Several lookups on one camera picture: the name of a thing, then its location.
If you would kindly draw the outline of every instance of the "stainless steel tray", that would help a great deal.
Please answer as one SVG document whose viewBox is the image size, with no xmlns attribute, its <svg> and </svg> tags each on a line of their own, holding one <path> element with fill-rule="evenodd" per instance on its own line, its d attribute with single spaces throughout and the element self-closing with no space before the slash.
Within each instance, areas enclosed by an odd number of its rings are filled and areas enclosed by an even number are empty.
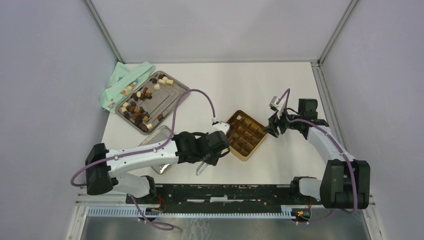
<svg viewBox="0 0 424 240">
<path fill-rule="evenodd" d="M 154 132 L 150 134 L 139 146 L 148 145 L 148 144 L 155 144 L 160 141 L 166 140 L 171 135 L 171 129 L 167 126 L 160 126 L 158 127 Z M 165 173 L 172 164 L 161 164 L 156 166 L 151 166 L 151 168 L 157 173 L 157 174 L 163 174 Z"/>
<path fill-rule="evenodd" d="M 160 75 L 164 75 L 166 76 L 168 79 L 173 80 L 173 85 L 169 85 L 169 84 L 159 84 L 159 76 Z M 156 79 L 158 80 L 158 82 L 156 84 L 160 85 L 160 89 L 156 90 L 154 88 L 154 86 L 156 85 L 155 83 L 152 83 L 152 80 Z M 161 122 L 166 119 L 174 110 L 175 104 L 177 103 L 177 98 L 184 93 L 185 91 L 189 90 L 190 88 L 188 88 L 186 85 L 182 84 L 181 82 L 177 81 L 175 78 L 173 78 L 172 76 L 168 75 L 167 73 L 163 72 L 163 71 L 157 71 L 155 73 L 153 73 L 150 78 L 145 81 L 140 87 L 138 87 L 136 90 L 134 90 L 133 92 L 136 93 L 138 91 L 142 91 L 143 92 L 143 88 L 147 87 L 148 89 L 151 90 L 151 99 L 145 99 L 145 100 L 138 100 L 138 101 L 134 101 L 132 94 L 130 94 L 116 109 L 116 114 L 118 116 L 120 116 L 122 119 L 124 119 L 127 123 L 129 123 L 131 126 L 133 126 L 135 129 L 137 129 L 141 134 L 143 135 L 148 135 L 150 133 L 152 133 L 156 127 L 158 127 Z M 186 99 L 186 97 L 190 95 L 187 94 L 184 96 L 184 98 L 181 101 L 184 101 L 184 99 Z M 153 128 L 150 129 L 149 131 L 142 131 L 139 126 L 137 126 L 135 124 L 135 121 L 131 118 L 132 114 L 130 113 L 130 117 L 127 118 L 125 117 L 124 113 L 121 111 L 122 105 L 124 103 L 130 103 L 134 101 L 136 103 L 136 107 L 140 108 L 142 107 L 146 112 L 148 112 L 148 114 L 150 115 L 150 118 L 148 120 L 148 122 L 144 122 L 143 123 L 145 125 L 147 124 L 152 124 Z M 161 121 L 158 120 L 158 115 L 163 114 L 163 119 Z"/>
</svg>

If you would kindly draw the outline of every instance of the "mint green towel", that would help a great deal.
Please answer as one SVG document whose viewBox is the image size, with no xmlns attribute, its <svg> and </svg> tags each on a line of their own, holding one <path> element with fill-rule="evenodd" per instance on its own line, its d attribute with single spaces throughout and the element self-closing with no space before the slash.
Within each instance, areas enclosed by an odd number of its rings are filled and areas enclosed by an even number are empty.
<svg viewBox="0 0 424 240">
<path fill-rule="evenodd" d="M 115 113 L 116 107 L 140 87 L 155 70 L 155 66 L 143 62 L 137 68 L 130 70 L 125 64 L 118 62 L 109 79 L 107 89 L 100 94 L 101 106 L 111 113 Z"/>
</svg>

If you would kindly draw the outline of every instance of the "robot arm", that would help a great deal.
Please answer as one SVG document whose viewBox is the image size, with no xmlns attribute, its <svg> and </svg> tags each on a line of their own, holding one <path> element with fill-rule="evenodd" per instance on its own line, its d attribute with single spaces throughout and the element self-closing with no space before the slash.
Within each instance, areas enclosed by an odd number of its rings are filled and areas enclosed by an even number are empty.
<svg viewBox="0 0 424 240">
<path fill-rule="evenodd" d="M 316 112 L 318 101 L 316 99 L 299 99 L 296 115 L 288 114 L 287 110 L 282 107 L 285 106 L 285 101 L 279 101 L 277 97 L 272 99 L 269 106 L 275 113 L 268 119 L 269 125 L 265 127 L 264 131 L 276 138 L 280 134 L 284 134 L 287 129 L 299 131 L 315 147 L 326 164 L 322 179 L 294 178 L 292 184 L 298 187 L 299 193 L 320 200 L 325 208 L 352 208 L 352 179 L 348 165 L 342 157 L 344 154 L 354 169 L 358 209 L 366 209 L 370 197 L 370 166 L 366 161 L 356 160 L 349 154 L 333 137 L 327 122 L 318 119 Z M 307 122 L 319 126 L 325 133 Z"/>
<path fill-rule="evenodd" d="M 230 143 L 226 133 L 230 126 L 222 121 L 212 124 L 217 131 L 212 133 L 181 132 L 173 136 L 168 144 L 162 142 L 130 149 L 106 149 L 104 143 L 96 144 L 88 155 L 85 165 L 112 157 L 86 170 L 87 194 L 100 195 L 117 191 L 136 198 L 148 194 L 156 195 L 152 177 L 135 176 L 129 171 L 161 164 L 197 163 L 199 175 L 208 165 L 216 166 L 219 158 L 229 153 Z"/>
</svg>

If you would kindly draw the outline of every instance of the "red wire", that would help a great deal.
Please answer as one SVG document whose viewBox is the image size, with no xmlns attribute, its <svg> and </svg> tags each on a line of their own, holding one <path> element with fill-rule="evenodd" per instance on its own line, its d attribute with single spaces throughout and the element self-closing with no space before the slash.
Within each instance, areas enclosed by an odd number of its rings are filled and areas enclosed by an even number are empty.
<svg viewBox="0 0 424 240">
<path fill-rule="evenodd" d="M 159 197 L 159 208 L 162 206 L 161 205 L 161 202 L 163 201 L 163 204 L 165 204 L 165 208 L 163 209 L 163 212 L 162 213 L 164 213 L 166 210 L 167 210 L 167 203 L 165 202 L 165 200 L 161 197 L 161 195 L 160 194 L 158 194 L 157 195 L 158 197 Z"/>
</svg>

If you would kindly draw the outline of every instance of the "metal frame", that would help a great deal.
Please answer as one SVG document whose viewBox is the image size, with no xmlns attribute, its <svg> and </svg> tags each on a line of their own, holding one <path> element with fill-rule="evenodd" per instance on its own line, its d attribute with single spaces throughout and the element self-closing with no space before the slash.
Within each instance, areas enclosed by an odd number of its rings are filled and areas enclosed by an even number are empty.
<svg viewBox="0 0 424 240">
<path fill-rule="evenodd" d="M 318 59 L 318 63 L 320 65 L 322 65 L 323 62 L 326 60 L 330 50 L 333 47 L 333 44 L 336 42 L 336 40 L 339 37 L 343 27 L 345 26 L 347 20 L 351 16 L 352 12 L 354 11 L 354 9 L 357 6 L 359 1 L 360 0 L 350 0 L 349 5 L 347 6 L 347 8 L 344 11 L 343 15 L 341 16 L 340 20 L 338 21 L 337 26 L 335 27 L 330 39 L 327 42 L 327 45 L 324 47 L 324 50 L 322 51 L 321 56 Z"/>
<path fill-rule="evenodd" d="M 85 3 L 85 6 L 88 9 L 88 12 L 91 14 L 91 16 L 94 19 L 94 22 L 96 23 L 98 29 L 101 32 L 101 35 L 104 37 L 104 40 L 106 41 L 107 45 L 109 46 L 110 50 L 112 51 L 112 54 L 114 55 L 115 59 L 118 62 L 123 62 L 122 61 L 122 57 L 117 49 L 117 47 L 115 46 L 114 41 L 112 40 L 111 35 L 109 34 L 108 30 L 106 29 L 105 24 L 103 23 L 102 18 L 99 15 L 99 12 L 97 12 L 96 7 L 94 6 L 92 0 L 83 0 L 83 2 Z"/>
<path fill-rule="evenodd" d="M 96 25 L 98 26 L 100 32 L 102 33 L 106 43 L 110 47 L 113 55 L 116 60 L 123 63 L 123 59 L 119 54 L 118 49 L 116 48 L 108 30 L 106 29 L 102 19 L 99 16 L 98 11 L 96 10 L 92 0 L 83 0 L 92 15 Z M 340 125 L 340 120 L 337 115 L 336 108 L 333 104 L 331 98 L 331 92 L 327 86 L 326 80 L 323 74 L 323 62 L 327 58 L 330 50 L 332 49 L 335 41 L 340 35 L 343 27 L 345 26 L 347 20 L 352 14 L 353 10 L 357 6 L 359 0 L 351 0 L 346 10 L 343 13 L 340 21 L 337 24 L 334 32 L 332 33 L 328 43 L 326 44 L 321 56 L 317 60 L 307 61 L 311 63 L 311 68 L 313 75 L 315 77 L 316 86 L 318 88 L 318 93 L 321 98 L 321 102 L 324 109 L 324 114 L 326 116 L 326 120 L 330 124 L 331 128 L 334 131 L 334 134 L 338 141 L 345 147 L 346 150 L 349 150 L 349 146 L 346 142 L 345 135 L 343 133 L 343 129 Z M 306 62 L 301 60 L 293 60 L 293 61 L 277 61 L 277 62 Z M 90 196 L 87 195 L 87 189 L 82 187 L 79 191 L 78 198 L 76 200 L 75 208 L 72 214 L 72 219 L 69 224 L 69 228 L 66 234 L 67 240 L 79 240 L 82 236 L 83 228 L 85 225 L 85 221 L 87 216 L 92 215 L 93 213 L 98 213 L 96 210 L 103 210 L 101 214 L 110 214 L 115 215 L 116 212 L 113 210 L 117 209 L 127 209 L 128 207 L 134 207 L 132 204 L 126 204 L 126 194 L 120 192 L 109 192 L 100 196 Z M 140 204 L 141 209 L 145 210 L 146 207 L 155 208 L 158 207 L 156 204 Z M 281 209 L 284 211 L 290 208 L 302 208 L 306 206 L 301 205 L 282 205 Z M 314 205 L 313 208 L 323 208 L 322 205 Z M 372 195 L 370 195 L 369 207 L 363 210 L 363 214 L 365 216 L 365 222 L 368 227 L 369 234 L 372 240 L 383 240 L 384 235 L 382 233 L 382 226 L 380 224 L 380 217 L 378 214 L 378 209 L 374 202 Z M 199 218 L 198 215 L 184 215 L 185 218 Z"/>
</svg>

